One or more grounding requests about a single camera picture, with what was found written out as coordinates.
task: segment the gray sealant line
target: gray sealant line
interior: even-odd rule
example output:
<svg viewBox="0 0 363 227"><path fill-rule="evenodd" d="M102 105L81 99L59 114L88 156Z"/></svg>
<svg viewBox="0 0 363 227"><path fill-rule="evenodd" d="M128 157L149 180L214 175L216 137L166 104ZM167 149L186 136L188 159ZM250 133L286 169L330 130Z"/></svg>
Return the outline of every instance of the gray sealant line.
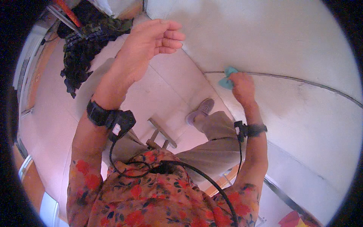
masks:
<svg viewBox="0 0 363 227"><path fill-rule="evenodd" d="M208 74L208 73L224 73L224 71L210 71L210 72L203 72L203 74ZM324 89L327 89L331 92L334 92L338 95L341 95L347 99L349 99L350 101L354 102L355 104L357 104L360 108L363 109L363 104L360 103L358 100L356 100L355 98L341 92L341 91L338 91L334 88L331 88L331 87L328 87L326 85L322 85L322 84L318 84L318 83L315 83L315 82L312 82L312 81L308 81L308 80L303 80L303 79L299 79L299 78L295 78L295 77L289 77L289 76L281 76L281 75L275 75L275 74L268 74L268 73L253 73L253 72L246 72L248 74L252 74L252 75L257 75L257 76L269 76L269 77L276 77L276 78L282 78L282 79L288 79L288 80L295 80L295 81L298 81L298 82L303 82L303 83L306 83L306 84L310 84L310 85L313 85L313 86L316 86L316 87L319 87L319 88L324 88Z"/></svg>

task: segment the gray sneaker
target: gray sneaker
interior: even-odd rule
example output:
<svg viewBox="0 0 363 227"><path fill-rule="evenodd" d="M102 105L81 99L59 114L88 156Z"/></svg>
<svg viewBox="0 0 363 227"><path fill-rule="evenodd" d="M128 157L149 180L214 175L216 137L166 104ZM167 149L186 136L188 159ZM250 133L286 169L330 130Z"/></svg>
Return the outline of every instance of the gray sneaker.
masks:
<svg viewBox="0 0 363 227"><path fill-rule="evenodd" d="M188 114L185 118L188 125L194 125L194 118L198 114L203 114L204 116L208 116L208 114L212 111L214 107L214 100L211 98L205 99L201 102L197 109Z"/></svg>

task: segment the right hand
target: right hand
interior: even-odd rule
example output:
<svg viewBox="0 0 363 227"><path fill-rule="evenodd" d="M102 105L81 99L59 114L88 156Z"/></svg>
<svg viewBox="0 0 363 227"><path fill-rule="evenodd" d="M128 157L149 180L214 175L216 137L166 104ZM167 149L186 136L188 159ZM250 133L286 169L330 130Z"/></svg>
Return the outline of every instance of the right hand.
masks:
<svg viewBox="0 0 363 227"><path fill-rule="evenodd" d="M229 79L233 82L232 93L243 107L255 102L252 76L247 73L231 73Z"/></svg>

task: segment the wrist strap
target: wrist strap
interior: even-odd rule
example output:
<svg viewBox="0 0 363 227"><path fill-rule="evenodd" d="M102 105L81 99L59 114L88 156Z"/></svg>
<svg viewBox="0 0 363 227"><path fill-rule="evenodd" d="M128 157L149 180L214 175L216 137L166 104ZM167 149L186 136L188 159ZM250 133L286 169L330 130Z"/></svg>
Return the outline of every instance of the wrist strap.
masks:
<svg viewBox="0 0 363 227"><path fill-rule="evenodd" d="M107 123L107 119L111 114L112 110L105 110L100 107L95 101L88 102L87 105L87 117L88 119L97 126L104 126Z"/></svg>
<svg viewBox="0 0 363 227"><path fill-rule="evenodd" d="M248 137L257 137L261 132L266 131L266 125L248 125Z"/></svg>

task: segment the floral shirt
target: floral shirt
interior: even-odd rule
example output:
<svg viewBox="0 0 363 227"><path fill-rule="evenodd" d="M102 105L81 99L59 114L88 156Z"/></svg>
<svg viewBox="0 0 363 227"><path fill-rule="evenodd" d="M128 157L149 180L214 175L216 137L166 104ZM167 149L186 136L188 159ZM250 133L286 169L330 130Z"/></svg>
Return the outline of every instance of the floral shirt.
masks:
<svg viewBox="0 0 363 227"><path fill-rule="evenodd" d="M174 166L173 174L149 173L143 178L121 177L112 167L103 182L101 163L82 159L70 166L67 217L72 226L233 226L231 211L218 193L209 197L193 184L185 169ZM170 151L147 151L132 161L143 161L151 168L160 160L179 159ZM123 174L142 175L144 164L116 162ZM231 201L240 226L254 226L258 214L259 194L254 185L224 189Z"/></svg>

